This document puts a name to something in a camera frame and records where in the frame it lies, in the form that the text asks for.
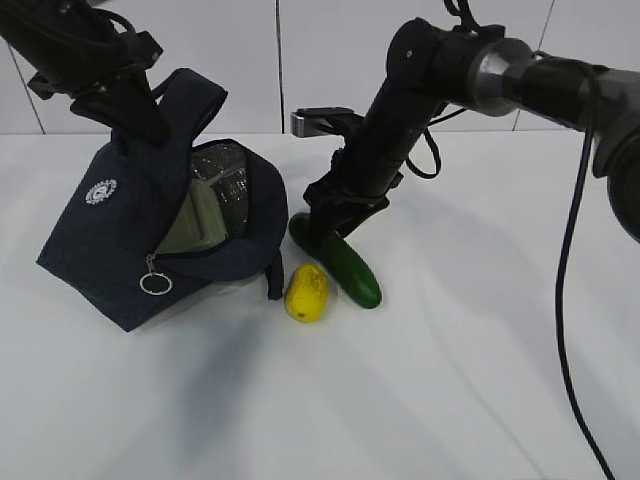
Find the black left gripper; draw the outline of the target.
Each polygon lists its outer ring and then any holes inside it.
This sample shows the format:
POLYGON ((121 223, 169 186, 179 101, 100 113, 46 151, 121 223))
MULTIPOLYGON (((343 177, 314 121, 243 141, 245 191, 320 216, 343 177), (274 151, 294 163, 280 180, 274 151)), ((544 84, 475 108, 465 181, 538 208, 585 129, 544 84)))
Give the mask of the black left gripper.
POLYGON ((70 97, 70 111, 153 145, 171 128, 149 86, 146 71, 163 49, 147 31, 109 31, 89 39, 58 29, 30 29, 27 61, 36 69, 28 87, 48 100, 70 97))

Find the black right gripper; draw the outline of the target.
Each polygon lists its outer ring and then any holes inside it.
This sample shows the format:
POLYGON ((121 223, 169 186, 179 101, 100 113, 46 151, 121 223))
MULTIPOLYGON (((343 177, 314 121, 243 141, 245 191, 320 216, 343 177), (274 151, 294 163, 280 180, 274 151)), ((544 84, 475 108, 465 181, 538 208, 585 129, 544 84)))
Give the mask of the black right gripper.
POLYGON ((385 195, 354 193, 330 173, 310 183, 303 199, 310 206, 309 242, 317 252, 334 231, 333 220, 344 220, 339 226, 339 235, 347 238, 371 216, 390 205, 385 195))

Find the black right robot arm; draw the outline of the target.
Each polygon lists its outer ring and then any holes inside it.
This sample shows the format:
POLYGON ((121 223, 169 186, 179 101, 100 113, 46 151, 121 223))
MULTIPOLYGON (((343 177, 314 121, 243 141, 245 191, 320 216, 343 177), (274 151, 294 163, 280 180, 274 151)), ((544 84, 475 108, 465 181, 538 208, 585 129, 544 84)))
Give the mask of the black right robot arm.
POLYGON ((386 76, 365 115, 344 107, 302 108, 295 135, 339 135, 330 170, 311 183, 310 236, 347 236, 388 206, 400 167, 430 122, 451 105, 490 117, 521 109, 593 136, 592 172, 607 182, 622 228, 639 234, 639 75, 535 54, 499 26, 443 30, 416 18, 394 35, 386 76))

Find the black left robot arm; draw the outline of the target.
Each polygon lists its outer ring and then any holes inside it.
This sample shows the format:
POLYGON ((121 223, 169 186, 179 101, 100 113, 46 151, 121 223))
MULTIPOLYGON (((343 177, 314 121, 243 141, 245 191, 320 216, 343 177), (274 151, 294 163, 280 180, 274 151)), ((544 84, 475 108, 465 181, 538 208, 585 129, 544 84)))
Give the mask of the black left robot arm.
POLYGON ((146 72, 163 53, 147 31, 88 1, 3 1, 1 36, 31 64, 28 88, 72 113, 161 145, 170 135, 146 72))

